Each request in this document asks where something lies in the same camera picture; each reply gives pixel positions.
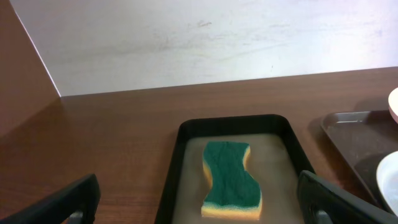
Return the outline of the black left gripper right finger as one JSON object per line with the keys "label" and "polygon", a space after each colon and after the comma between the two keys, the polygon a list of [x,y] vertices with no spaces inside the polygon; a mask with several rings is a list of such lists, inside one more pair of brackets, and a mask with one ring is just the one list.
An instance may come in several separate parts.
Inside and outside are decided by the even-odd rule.
{"label": "black left gripper right finger", "polygon": [[301,171],[297,197],[305,223],[397,224],[397,217],[329,183]]}

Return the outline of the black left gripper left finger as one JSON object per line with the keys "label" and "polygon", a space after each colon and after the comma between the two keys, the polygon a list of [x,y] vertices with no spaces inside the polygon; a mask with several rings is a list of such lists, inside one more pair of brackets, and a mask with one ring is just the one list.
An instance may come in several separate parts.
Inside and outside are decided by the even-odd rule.
{"label": "black left gripper left finger", "polygon": [[1,220],[1,223],[93,223],[100,202],[95,174],[86,175],[29,207]]}

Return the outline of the white deep plate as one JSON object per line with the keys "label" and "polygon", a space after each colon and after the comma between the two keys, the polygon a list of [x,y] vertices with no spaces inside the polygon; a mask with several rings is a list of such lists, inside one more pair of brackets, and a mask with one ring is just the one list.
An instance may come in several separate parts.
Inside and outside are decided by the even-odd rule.
{"label": "white deep plate", "polygon": [[385,207],[397,216],[397,151],[380,161],[376,181]]}

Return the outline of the green and yellow sponge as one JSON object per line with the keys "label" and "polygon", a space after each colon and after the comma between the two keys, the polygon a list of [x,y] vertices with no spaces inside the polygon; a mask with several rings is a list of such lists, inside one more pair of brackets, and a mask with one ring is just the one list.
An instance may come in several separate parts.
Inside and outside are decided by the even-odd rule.
{"label": "green and yellow sponge", "polygon": [[251,148],[245,142],[210,141],[202,156],[210,190],[201,215],[233,220],[258,220],[262,212],[259,183],[248,172]]}

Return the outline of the pinkish white plate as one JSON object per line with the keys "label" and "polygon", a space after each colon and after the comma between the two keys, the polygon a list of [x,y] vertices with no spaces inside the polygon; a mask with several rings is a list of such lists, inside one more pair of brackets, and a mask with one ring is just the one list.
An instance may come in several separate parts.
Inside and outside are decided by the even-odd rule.
{"label": "pinkish white plate", "polygon": [[388,96],[389,112],[393,120],[398,123],[398,88],[392,90]]}

